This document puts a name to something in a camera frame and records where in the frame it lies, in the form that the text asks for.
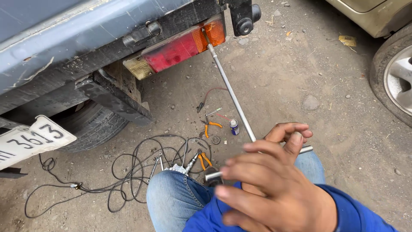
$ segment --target jeans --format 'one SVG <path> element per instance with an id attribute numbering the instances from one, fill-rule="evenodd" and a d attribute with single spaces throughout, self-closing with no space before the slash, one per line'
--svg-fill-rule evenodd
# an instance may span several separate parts
<path id="1" fill-rule="evenodd" d="M 314 152 L 300 154 L 295 166 L 314 184 L 325 184 L 322 163 Z M 186 221 L 213 197 L 213 188 L 176 171 L 152 177 L 146 199 L 156 232 L 182 232 Z"/>

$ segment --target license plate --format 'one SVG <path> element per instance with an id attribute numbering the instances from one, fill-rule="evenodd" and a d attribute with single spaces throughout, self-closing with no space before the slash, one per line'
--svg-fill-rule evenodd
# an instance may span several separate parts
<path id="1" fill-rule="evenodd" d="M 0 170 L 77 139 L 44 115 L 37 116 L 36 120 L 31 127 L 18 126 L 0 135 Z"/>

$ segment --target beige car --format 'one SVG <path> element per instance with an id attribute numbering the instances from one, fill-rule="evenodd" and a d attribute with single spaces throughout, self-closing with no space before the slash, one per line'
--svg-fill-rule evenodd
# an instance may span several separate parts
<path id="1" fill-rule="evenodd" d="M 412 0 L 327 0 L 371 36 L 389 37 L 376 52 L 370 86 L 398 119 L 412 127 Z"/>

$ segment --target concrete ground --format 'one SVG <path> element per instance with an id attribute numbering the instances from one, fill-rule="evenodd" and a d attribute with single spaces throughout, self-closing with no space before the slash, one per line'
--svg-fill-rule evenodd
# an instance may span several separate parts
<path id="1" fill-rule="evenodd" d="M 323 163 L 327 183 L 346 191 L 400 231 L 410 230 L 412 130 L 376 99 L 368 83 L 371 60 L 383 40 L 370 37 L 325 1 L 288 2 L 290 7 L 282 6 L 280 0 L 257 0 L 262 19 L 247 37 L 249 41 L 239 44 L 239 39 L 232 37 L 231 25 L 227 25 L 228 39 L 216 47 L 256 136 L 263 137 L 279 122 L 308 123 L 314 132 L 309 144 Z M 276 10 L 281 16 L 273 17 L 273 25 L 266 23 L 272 22 Z M 230 23 L 228 12 L 226 22 Z M 356 52 L 342 45 L 339 35 L 357 37 L 358 46 L 353 47 Z M 145 83 L 145 98 L 155 117 L 152 124 L 139 128 L 130 123 L 113 139 L 87 152 L 47 152 L 42 159 L 53 157 L 57 162 L 52 172 L 63 181 L 83 182 L 89 188 L 104 187 L 116 181 L 111 174 L 115 158 L 132 153 L 145 137 L 163 135 L 168 129 L 168 134 L 182 137 L 203 136 L 204 126 L 200 122 L 203 114 L 218 107 L 223 107 L 220 114 L 239 119 L 229 94 L 223 90 L 213 90 L 202 114 L 196 113 L 196 106 L 207 90 L 224 87 L 208 52 Z M 308 97 L 310 104 L 304 103 Z M 242 126 L 240 135 L 233 136 L 226 119 L 219 116 L 209 119 L 224 125 L 222 129 L 211 126 L 209 134 L 228 141 L 212 146 L 213 163 L 219 167 L 238 153 L 249 138 Z M 178 149 L 183 144 L 176 137 L 159 140 L 163 147 Z M 189 156 L 201 148 L 194 140 L 189 145 L 192 149 Z M 159 149 L 159 145 L 144 143 L 138 157 L 147 157 L 153 149 Z M 165 154 L 172 157 L 174 152 L 166 149 Z M 153 163 L 152 158 L 144 163 Z M 130 165 L 130 158 L 124 156 L 116 163 L 115 173 L 125 175 Z M 126 202 L 122 210 L 110 213 L 107 192 L 86 194 L 57 205 L 38 218 L 28 219 L 24 216 L 27 195 L 39 185 L 60 184 L 42 170 L 38 156 L 16 166 L 23 167 L 28 175 L 18 180 L 0 180 L 1 231 L 154 231 L 145 204 Z M 145 176 L 151 168 L 144 168 Z M 138 181 L 133 186 L 136 190 Z M 125 189 L 130 198 L 129 184 L 125 184 Z M 146 185 L 142 185 L 136 198 L 144 201 L 145 190 Z M 74 189 L 40 189 L 30 198 L 28 214 L 38 215 L 53 203 L 79 193 Z M 122 202 L 116 192 L 110 206 L 119 208 Z"/>

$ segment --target blue shirt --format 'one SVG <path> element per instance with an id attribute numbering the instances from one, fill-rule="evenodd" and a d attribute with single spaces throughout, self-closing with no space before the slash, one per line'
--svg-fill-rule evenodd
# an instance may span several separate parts
<path id="1" fill-rule="evenodd" d="M 346 193 L 328 185 L 317 185 L 325 190 L 336 203 L 337 227 L 335 232 L 395 232 L 391 225 L 381 217 L 351 198 Z M 234 187 L 241 188 L 237 182 Z M 215 196 L 200 211 L 186 222 L 183 232 L 245 232 L 238 226 L 226 226 L 222 222 L 222 214 L 230 206 Z"/>

